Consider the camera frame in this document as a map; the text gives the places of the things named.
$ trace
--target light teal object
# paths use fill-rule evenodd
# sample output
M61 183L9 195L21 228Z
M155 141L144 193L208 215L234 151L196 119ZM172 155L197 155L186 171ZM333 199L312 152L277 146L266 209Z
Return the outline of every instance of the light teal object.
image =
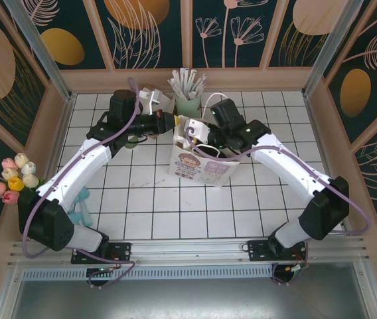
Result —
M175 105L177 107L177 114L186 116L187 118L201 118L202 108L200 107L199 95L194 100L183 101L177 95L175 96Z
M90 212L88 211L87 205L85 204L85 200L90 196L90 192L88 189L83 187L81 191L78 193L76 198L73 201L73 205L79 203L81 211L71 211L69 210L68 215L71 222L75 225L83 224L85 227L90 227L93 225L93 222L90 217Z

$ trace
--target artificial flower bouquet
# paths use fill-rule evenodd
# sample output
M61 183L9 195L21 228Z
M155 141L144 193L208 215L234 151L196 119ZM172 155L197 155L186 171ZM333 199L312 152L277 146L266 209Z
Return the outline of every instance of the artificial flower bouquet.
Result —
M20 191L35 190L45 182L43 178L34 175L37 167L24 153L18 153L14 160L3 159L1 166L3 166L1 175L4 181L0 181L0 197L3 197L3 202L6 204L16 204Z

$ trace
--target paper bag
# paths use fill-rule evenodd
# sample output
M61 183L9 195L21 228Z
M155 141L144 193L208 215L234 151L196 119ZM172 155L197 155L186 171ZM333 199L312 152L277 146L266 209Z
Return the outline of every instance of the paper bag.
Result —
M169 173L181 178L198 181L201 184L221 187L239 165L238 161L215 161L200 154L183 149L181 135L188 118L179 116L180 124L174 131L174 145Z

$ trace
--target metal post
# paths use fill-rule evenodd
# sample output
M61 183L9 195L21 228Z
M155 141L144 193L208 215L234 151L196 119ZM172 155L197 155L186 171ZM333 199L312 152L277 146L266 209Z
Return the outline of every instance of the metal post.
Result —
M352 21L361 8L362 2L363 0L350 0L346 2L342 13L339 15L339 18L335 23L335 27L327 37L327 40L315 60L311 73L304 85L305 98L308 98L314 92L314 89L323 76L326 67L329 65L333 55L335 55L343 38L348 33Z
M41 36L32 23L31 19L28 16L28 13L20 1L16 0L4 0L7 8L10 11L10 14L16 21L16 24L21 29L26 40L34 50L35 54L38 56L41 64L44 66L47 74L50 76L51 81L57 87L60 95L65 100L69 100L69 89L66 86L66 83L60 74L60 70L57 67L57 64L50 56L48 49L46 48L44 42L41 39Z

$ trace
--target cup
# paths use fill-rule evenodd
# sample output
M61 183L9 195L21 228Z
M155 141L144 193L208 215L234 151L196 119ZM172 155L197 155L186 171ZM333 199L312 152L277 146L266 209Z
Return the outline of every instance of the cup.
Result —
M177 114L186 116L187 118L201 118L202 107L200 105L200 95L194 100L184 101L177 95L175 96L175 106L177 107Z

